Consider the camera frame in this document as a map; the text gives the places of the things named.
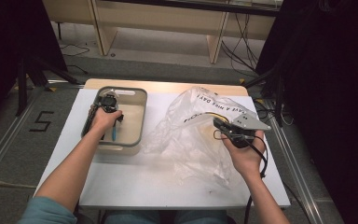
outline gray floor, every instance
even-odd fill
[[[56,24],[52,23],[52,25],[57,32]],[[91,26],[62,24],[62,40],[59,41],[62,47],[75,44],[89,49],[88,52],[75,57],[65,56],[68,65],[77,65],[88,72],[84,74],[78,68],[69,67],[70,72],[82,80],[103,77],[237,85],[243,78],[252,79],[252,74],[246,71],[245,67],[232,63],[223,52],[220,53],[217,64],[210,64],[204,35],[120,29],[109,54],[101,56],[98,53],[93,32]],[[238,39],[225,38],[225,42],[233,49]],[[256,55],[260,53],[263,44],[263,41],[251,41]],[[73,46],[62,49],[62,53],[68,55],[83,51],[85,50]],[[239,45],[237,53],[242,58],[246,57],[243,44]],[[245,75],[234,71],[232,66]],[[248,92],[253,97],[259,97],[260,88],[261,86],[255,86]],[[76,94],[77,89],[58,88],[56,91],[44,91],[13,141],[12,147],[0,162],[0,181],[13,184],[11,186],[0,184],[0,223],[15,222],[20,217],[27,200],[32,197],[33,188],[43,174]],[[17,92],[13,90],[1,104],[0,138],[14,120],[16,106]],[[53,114],[43,115],[44,118],[51,120],[51,124],[46,132],[30,132],[32,129],[42,128],[40,124],[34,123],[41,111],[53,112]],[[323,222],[343,223],[316,168],[310,162],[310,155],[296,129],[296,123],[284,125],[283,130],[296,156],[301,173],[305,176],[311,195],[317,203]],[[282,181],[298,195],[296,183],[275,133],[269,132],[266,136]],[[285,208],[284,213],[292,223],[307,223],[306,216],[294,196],[290,192],[288,196],[292,205]],[[86,210],[84,212],[93,219],[98,217],[97,211]],[[231,209],[227,212],[237,223],[243,222],[242,209]],[[250,223],[257,222],[256,213],[252,210]]]

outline forearm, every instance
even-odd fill
[[[35,196],[48,197],[74,211],[102,135],[102,130],[90,130],[49,175]]]
[[[259,174],[253,176],[243,175],[243,178],[251,191],[255,210],[260,217],[261,223],[289,223]]]

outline plastic container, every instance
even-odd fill
[[[98,145],[99,152],[135,155],[140,150],[139,142],[144,127],[147,92],[137,88],[107,86],[99,89],[94,104],[98,104],[101,97],[111,90],[116,93],[117,108],[123,112],[124,119],[121,122],[116,121],[116,133],[113,134],[115,139],[112,136],[113,127],[106,131]]]

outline person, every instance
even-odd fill
[[[69,155],[48,176],[35,193],[18,224],[76,223],[74,210],[86,182],[93,155],[105,131],[112,127],[122,111],[96,112],[89,132],[83,136]],[[263,139],[264,133],[256,132]],[[262,223],[289,223],[276,204],[259,173],[261,158],[249,147],[237,148],[222,135],[235,169],[241,174],[251,192],[255,209]],[[264,152],[265,145],[256,138],[254,145]],[[227,223],[226,211],[178,211],[176,223]],[[157,211],[116,211],[107,213],[105,223],[159,223]]]

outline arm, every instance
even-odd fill
[[[121,111],[109,114],[99,108],[89,132],[43,182],[35,197],[48,197],[74,211],[99,140],[120,115]]]
[[[257,131],[255,135],[261,139],[264,138],[262,131]],[[250,147],[237,148],[232,145],[230,140],[224,135],[222,135],[222,137],[235,169],[241,174],[251,191],[252,199],[255,203],[255,210],[260,217],[261,223],[289,223],[260,177],[260,156]],[[266,150],[260,139],[255,138],[253,144],[261,153],[264,153]]]

